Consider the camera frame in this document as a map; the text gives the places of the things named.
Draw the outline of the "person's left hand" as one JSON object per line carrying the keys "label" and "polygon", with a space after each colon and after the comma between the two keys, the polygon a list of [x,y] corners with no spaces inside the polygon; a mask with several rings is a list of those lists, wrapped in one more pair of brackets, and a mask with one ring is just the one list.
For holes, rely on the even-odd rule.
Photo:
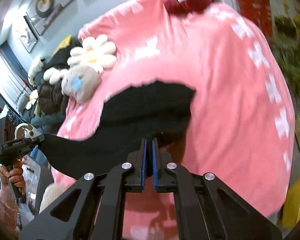
{"label": "person's left hand", "polygon": [[6,166],[0,166],[1,192],[9,189],[8,182],[16,186],[18,189],[25,189],[22,164],[23,163],[21,161],[16,161],[10,171]]}

